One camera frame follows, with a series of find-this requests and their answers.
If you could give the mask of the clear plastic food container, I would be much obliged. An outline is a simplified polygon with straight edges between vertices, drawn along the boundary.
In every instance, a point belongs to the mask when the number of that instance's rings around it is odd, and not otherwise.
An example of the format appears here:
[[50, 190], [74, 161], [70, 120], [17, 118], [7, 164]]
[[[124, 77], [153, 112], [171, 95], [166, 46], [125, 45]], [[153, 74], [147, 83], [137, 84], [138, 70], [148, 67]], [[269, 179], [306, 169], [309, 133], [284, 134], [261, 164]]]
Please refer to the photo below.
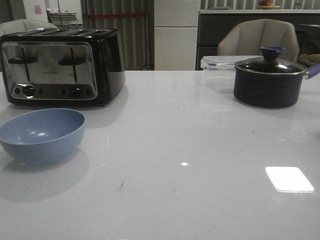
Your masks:
[[262, 58], [258, 55], [222, 55], [204, 56], [200, 67], [204, 71], [206, 86], [217, 93], [232, 94], [235, 82], [235, 62]]

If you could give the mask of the dark kitchen counter cabinet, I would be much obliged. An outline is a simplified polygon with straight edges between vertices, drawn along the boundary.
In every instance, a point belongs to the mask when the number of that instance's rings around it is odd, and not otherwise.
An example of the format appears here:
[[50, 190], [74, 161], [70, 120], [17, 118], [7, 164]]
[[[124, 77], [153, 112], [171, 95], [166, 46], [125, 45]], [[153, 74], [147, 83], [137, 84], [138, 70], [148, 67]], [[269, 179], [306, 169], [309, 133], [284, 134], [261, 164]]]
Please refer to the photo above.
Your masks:
[[320, 52], [318, 9], [201, 10], [198, 18], [195, 69], [201, 69], [200, 61], [203, 56], [217, 55], [219, 43], [233, 27], [245, 21], [258, 19], [273, 19], [293, 24], [300, 55]]

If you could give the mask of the blue plastic bowl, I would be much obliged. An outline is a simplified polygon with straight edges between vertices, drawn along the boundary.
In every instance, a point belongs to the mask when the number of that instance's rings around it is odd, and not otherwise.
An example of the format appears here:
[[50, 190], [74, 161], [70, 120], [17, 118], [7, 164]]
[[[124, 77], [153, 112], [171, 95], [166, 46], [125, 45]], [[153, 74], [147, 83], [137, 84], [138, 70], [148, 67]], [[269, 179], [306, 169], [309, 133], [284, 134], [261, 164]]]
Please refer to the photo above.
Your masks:
[[80, 145], [85, 116], [74, 109], [48, 108], [12, 118], [0, 127], [0, 144], [13, 159], [28, 164], [60, 161]]

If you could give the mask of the glass pot lid blue knob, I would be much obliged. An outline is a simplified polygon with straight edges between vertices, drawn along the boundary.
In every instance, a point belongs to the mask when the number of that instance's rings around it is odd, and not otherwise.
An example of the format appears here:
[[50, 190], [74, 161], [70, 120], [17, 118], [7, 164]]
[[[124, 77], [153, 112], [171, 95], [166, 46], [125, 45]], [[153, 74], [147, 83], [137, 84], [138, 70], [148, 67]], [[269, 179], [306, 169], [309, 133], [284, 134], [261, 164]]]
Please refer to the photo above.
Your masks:
[[269, 75], [295, 75], [306, 71], [306, 67], [301, 64], [279, 58], [286, 50], [285, 47], [269, 45], [260, 46], [259, 48], [262, 57], [236, 61], [234, 68], [245, 72]]

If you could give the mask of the fruit plate on counter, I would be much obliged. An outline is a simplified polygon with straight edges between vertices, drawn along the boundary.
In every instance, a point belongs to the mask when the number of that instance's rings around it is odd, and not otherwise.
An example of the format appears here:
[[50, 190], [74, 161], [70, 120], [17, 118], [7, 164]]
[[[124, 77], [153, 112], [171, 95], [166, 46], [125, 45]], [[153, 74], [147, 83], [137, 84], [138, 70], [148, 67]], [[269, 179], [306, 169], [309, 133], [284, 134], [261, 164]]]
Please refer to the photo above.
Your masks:
[[275, 5], [270, 0], [261, 0], [257, 5], [257, 8], [262, 10], [276, 10], [280, 9], [281, 7], [281, 5]]

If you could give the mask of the black and silver toaster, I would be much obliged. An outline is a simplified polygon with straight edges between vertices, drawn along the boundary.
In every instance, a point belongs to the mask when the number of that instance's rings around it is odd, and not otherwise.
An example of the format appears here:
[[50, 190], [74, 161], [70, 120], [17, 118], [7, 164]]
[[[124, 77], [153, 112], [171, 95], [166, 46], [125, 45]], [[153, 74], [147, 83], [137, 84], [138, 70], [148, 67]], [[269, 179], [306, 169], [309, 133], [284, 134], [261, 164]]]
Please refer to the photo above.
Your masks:
[[7, 100], [17, 106], [103, 107], [123, 88], [117, 29], [38, 28], [0, 38]]

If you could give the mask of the beige upholstered chair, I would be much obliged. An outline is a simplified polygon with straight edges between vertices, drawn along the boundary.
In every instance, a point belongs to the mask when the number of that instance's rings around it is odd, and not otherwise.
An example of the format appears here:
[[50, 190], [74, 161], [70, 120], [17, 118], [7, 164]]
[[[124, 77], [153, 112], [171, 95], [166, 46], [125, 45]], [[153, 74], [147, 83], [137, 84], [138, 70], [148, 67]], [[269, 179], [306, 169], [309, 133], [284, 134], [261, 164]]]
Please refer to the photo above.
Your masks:
[[280, 46], [280, 58], [296, 62], [300, 47], [292, 23], [274, 19], [257, 19], [237, 24], [219, 43], [219, 56], [262, 55], [260, 47]]

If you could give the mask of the dark blue saucepan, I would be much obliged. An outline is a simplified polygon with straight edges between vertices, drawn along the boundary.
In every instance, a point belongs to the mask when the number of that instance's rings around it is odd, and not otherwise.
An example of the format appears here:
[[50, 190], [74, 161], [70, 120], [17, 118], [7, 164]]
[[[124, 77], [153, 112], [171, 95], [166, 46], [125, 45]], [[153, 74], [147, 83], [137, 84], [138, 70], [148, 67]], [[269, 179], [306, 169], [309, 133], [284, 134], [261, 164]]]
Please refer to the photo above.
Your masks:
[[249, 64], [235, 65], [233, 95], [247, 105], [280, 109], [293, 106], [299, 98], [303, 79], [311, 79], [320, 73], [320, 65], [311, 67], [291, 66], [285, 72], [260, 67], [248, 69]]

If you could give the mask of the red barrier tape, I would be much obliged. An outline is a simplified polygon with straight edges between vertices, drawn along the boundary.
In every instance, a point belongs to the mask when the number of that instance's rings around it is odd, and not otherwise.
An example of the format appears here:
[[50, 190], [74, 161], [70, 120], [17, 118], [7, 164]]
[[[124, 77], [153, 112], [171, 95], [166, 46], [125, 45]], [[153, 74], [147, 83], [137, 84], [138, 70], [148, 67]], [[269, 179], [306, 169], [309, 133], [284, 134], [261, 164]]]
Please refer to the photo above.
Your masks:
[[118, 19], [118, 18], [135, 18], [144, 17], [145, 12], [139, 13], [121, 13], [121, 14], [90, 14], [88, 18], [90, 19]]

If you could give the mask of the white refrigerator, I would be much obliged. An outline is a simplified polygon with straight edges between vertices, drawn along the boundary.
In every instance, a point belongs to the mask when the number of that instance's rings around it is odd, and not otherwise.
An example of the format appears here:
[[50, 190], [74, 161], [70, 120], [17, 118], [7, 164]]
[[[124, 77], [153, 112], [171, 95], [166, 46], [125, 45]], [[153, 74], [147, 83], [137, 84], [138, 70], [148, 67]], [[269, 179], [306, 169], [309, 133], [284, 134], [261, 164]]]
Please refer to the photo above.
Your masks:
[[156, 71], [195, 69], [199, 10], [199, 0], [154, 1]]

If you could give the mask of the olive cloth right edge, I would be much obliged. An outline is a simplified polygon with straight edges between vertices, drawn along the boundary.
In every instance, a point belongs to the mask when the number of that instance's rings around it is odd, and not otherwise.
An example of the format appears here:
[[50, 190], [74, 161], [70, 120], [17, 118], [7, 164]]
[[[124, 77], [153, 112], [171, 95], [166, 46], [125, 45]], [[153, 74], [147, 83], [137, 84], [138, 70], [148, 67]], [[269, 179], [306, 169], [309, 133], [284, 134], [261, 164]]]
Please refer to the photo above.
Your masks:
[[320, 54], [302, 54], [298, 57], [297, 62], [306, 67], [315, 66], [320, 63]]

